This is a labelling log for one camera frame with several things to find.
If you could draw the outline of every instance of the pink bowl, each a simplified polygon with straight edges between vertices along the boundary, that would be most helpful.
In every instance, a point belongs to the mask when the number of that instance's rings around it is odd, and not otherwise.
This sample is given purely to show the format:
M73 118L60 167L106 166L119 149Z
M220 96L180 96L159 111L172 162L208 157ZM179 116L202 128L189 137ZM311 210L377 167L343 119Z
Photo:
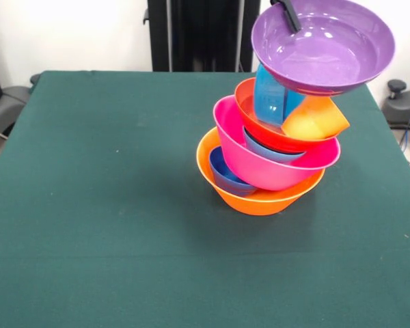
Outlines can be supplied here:
M272 191L290 188L332 166L340 157L340 144L333 138L308 150L291 165L270 161L246 148L243 121L234 96L219 100L213 112L226 164L236 176L255 187Z

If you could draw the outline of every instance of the purple bowl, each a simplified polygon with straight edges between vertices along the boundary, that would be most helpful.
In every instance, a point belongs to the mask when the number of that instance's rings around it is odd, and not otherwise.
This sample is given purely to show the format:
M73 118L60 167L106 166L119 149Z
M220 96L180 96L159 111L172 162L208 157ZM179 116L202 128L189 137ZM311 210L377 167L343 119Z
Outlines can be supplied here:
M347 0L292 0L302 30L292 34L281 4L257 18L251 41L261 64L285 87L333 96L377 77L395 42L373 12Z

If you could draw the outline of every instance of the blue bowl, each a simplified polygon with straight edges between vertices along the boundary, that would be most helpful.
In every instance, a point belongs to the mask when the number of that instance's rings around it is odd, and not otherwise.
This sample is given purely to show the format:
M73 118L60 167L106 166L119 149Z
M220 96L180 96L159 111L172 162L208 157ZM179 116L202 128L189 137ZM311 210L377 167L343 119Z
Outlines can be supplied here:
M305 96L280 85L260 64L254 86L254 111L256 117L273 126L281 126Z
M223 159L221 146L216 147L211 151L210 164L215 184L228 193L245 197L257 190L256 187L247 184L231 172Z
M252 135L247 132L246 128L243 128L243 132L245 135L246 148L251 152L255 152L257 155L260 155L266 159L270 159L271 161L278 163L288 163L301 158L305 154L305 152L297 152L292 154L287 152L277 152L276 150L272 150L267 146L263 146L261 143L256 141L254 137L252 137Z

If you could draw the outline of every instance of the red bowl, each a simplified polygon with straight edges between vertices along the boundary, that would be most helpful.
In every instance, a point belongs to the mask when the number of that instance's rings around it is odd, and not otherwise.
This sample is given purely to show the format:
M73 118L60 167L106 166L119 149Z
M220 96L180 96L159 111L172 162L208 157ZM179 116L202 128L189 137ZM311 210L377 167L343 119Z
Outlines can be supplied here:
M235 99L243 119L243 125L262 145L279 152L305 152L336 137L319 140L294 139L285 135L280 128L260 122L254 111L254 84L254 77L242 81L235 89Z

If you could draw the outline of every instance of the plastic bowl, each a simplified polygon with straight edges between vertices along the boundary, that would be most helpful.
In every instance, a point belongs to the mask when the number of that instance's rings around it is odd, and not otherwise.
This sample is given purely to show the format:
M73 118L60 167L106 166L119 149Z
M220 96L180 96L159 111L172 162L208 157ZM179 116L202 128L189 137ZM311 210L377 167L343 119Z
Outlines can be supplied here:
M278 152L305 152L334 139L295 139L285 135L280 128L258 121L254 113L254 84L254 77L242 81L235 89L235 97L246 130L262 145Z
M223 157L236 176L250 185L266 190L284 190L333 165L340 157L337 139L324 142L294 161L276 163L246 148L243 121L234 96L219 100L214 106Z
M333 96L377 77L391 62L389 27L347 0L292 0L302 30L292 34L278 3L257 18L251 41L273 77L302 94Z
M243 128L243 135L245 137L246 148L252 152L255 152L257 155L260 155L266 159L278 163L289 163L301 158L305 153L298 152L295 154L277 152L270 148L263 146L261 143L257 142L250 134L247 132L246 128Z
M272 215L278 213L312 190L322 179L325 170L310 176L292 188L283 191L257 190L247 197L232 195L215 184L210 166L209 156L211 151L220 145L217 128L210 130L199 142L196 151L196 161L200 173L219 193L226 204L234 210L248 215Z
M216 185L228 193L245 197L257 190L257 188L247 184L231 172L223 159L223 152L220 146L211 151L210 164Z
M308 96L284 121L281 129L297 139L337 136L350 126L330 97Z
M260 121L281 126L304 98L305 95L280 85L263 65L258 66L254 86L254 109Z

